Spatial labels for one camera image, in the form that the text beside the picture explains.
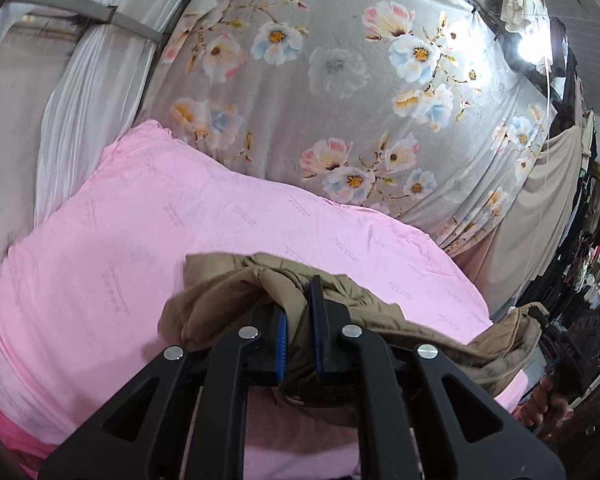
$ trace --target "pink blanket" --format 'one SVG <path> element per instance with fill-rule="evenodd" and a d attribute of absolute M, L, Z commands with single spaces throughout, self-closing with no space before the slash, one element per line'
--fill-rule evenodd
<path fill-rule="evenodd" d="M 480 294 L 421 231 L 232 173 L 147 121 L 0 266 L 0 411 L 60 444 L 163 348 L 156 323 L 182 288 L 184 256 L 211 251 L 348 274 L 461 342 L 490 325 Z M 511 409 L 525 388 L 521 373 L 498 400 Z M 354 430 L 250 392 L 245 478 L 339 478 L 357 463 Z"/>

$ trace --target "floral bedding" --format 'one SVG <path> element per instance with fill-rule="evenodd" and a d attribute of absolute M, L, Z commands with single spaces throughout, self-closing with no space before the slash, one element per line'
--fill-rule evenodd
<path fill-rule="evenodd" d="M 184 20 L 149 116 L 451 256 L 502 220 L 554 114 L 462 0 L 224 0 Z"/>

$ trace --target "metal rivet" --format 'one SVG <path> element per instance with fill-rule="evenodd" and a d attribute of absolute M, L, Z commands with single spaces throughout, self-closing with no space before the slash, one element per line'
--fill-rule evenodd
<path fill-rule="evenodd" d="M 433 345 L 418 346 L 418 355 L 423 359 L 433 359 L 438 355 L 438 349 Z"/>
<path fill-rule="evenodd" d="M 362 329 L 358 325 L 345 325 L 342 327 L 342 335 L 347 337 L 360 337 Z"/>
<path fill-rule="evenodd" d="M 258 329 L 254 326 L 243 326 L 240 330 L 238 330 L 238 335 L 242 339 L 256 339 L 258 337 Z"/>
<path fill-rule="evenodd" d="M 164 349 L 162 355 L 167 361 L 177 361 L 184 355 L 184 350 L 179 346 L 170 346 Z"/>

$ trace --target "khaki garment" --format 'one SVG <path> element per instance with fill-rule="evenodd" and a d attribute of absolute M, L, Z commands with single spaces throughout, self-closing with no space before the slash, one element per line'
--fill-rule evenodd
<path fill-rule="evenodd" d="M 404 348 L 420 343 L 436 345 L 492 396 L 525 365 L 540 336 L 539 323 L 526 314 L 527 305 L 463 345 L 406 321 L 397 304 L 379 300 L 348 276 L 334 276 L 265 253 L 187 255 L 185 288 L 165 304 L 158 330 L 171 344 L 188 350 L 207 348 L 225 333 L 247 324 L 256 306 L 273 300 L 286 311 L 290 341 L 285 380 L 276 391 L 278 401 L 310 408 L 313 416 L 332 424 L 353 426 L 352 390 L 325 388 L 314 371 L 305 293 L 316 274 L 322 280 L 325 298 L 347 306 L 353 323 L 375 330 L 387 342 Z"/>

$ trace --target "light bulb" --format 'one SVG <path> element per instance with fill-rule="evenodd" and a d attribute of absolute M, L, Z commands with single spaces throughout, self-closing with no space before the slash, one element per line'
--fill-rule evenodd
<path fill-rule="evenodd" d="M 525 34 L 518 44 L 518 54 L 529 63 L 537 64 L 542 59 L 544 42 L 541 34 Z"/>

